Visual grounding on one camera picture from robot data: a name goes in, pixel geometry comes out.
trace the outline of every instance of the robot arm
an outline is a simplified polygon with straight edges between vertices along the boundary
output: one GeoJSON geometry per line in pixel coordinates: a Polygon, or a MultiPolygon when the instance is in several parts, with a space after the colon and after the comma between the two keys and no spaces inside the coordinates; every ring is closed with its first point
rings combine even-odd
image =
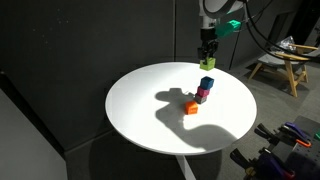
{"type": "Polygon", "coordinates": [[[219,19],[242,8],[243,3],[237,0],[199,0],[199,6],[202,46],[198,48],[198,58],[200,59],[200,67],[202,67],[201,64],[208,66],[208,60],[213,59],[213,55],[218,49],[215,27],[219,24],[219,19]]]}

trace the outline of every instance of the table top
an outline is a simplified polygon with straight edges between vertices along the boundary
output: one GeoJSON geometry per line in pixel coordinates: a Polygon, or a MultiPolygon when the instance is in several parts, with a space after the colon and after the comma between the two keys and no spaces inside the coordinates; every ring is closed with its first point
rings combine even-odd
{"type": "Polygon", "coordinates": [[[257,107],[248,88],[219,69],[170,62],[149,65],[119,79],[106,98],[114,128],[134,144],[171,155],[198,155],[223,149],[245,135],[257,107]],[[201,78],[214,79],[198,113],[185,115],[201,78]]]}

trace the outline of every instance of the gray floor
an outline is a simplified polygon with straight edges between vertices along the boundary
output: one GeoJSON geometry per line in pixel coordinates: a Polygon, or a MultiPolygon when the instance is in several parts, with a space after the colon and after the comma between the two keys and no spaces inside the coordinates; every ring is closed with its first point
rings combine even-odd
{"type": "MultiPolygon", "coordinates": [[[[251,130],[230,147],[189,157],[197,179],[242,179],[244,170],[229,158],[229,154],[238,148],[246,158],[252,159],[259,155],[259,149],[268,146],[253,132],[259,123],[276,129],[298,116],[320,123],[320,64],[308,63],[307,68],[309,83],[298,85],[298,98],[288,94],[288,83],[275,80],[269,73],[258,73],[247,82],[249,69],[237,68],[230,72],[254,95],[258,109],[256,121],[251,130]]],[[[174,157],[141,149],[115,131],[67,152],[66,159],[69,180],[184,179],[174,157]]]]}

